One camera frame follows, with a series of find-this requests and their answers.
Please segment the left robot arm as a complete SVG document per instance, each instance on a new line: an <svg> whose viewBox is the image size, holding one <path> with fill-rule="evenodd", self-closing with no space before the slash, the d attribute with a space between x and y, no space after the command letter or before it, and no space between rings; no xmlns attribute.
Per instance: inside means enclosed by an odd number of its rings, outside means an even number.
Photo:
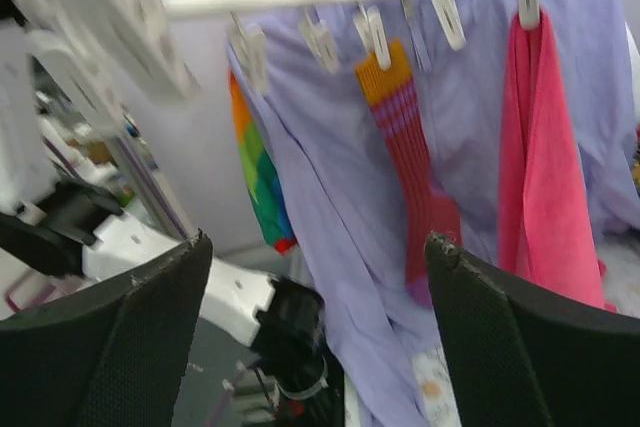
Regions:
<svg viewBox="0 0 640 427"><path fill-rule="evenodd" d="M60 177L45 153L28 36L1 25L1 247L80 290L1 323L5 426L168 426L196 324L210 315L274 381L273 426L342 426L344 377L313 290L177 242L106 189Z"/></svg>

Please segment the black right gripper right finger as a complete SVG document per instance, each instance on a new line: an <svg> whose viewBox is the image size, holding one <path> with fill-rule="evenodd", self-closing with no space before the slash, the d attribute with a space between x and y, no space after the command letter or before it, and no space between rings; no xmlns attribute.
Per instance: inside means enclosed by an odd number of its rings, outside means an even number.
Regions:
<svg viewBox="0 0 640 427"><path fill-rule="evenodd" d="M638 425L637 318L552 293L441 234L425 256L462 425Z"/></svg>

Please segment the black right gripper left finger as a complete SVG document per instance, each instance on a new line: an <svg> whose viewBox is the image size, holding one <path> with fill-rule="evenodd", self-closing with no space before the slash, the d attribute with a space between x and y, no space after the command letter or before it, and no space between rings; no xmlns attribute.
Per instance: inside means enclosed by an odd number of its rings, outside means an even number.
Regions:
<svg viewBox="0 0 640 427"><path fill-rule="evenodd" d="M199 234L3 320L2 425L171 425L212 254Z"/></svg>

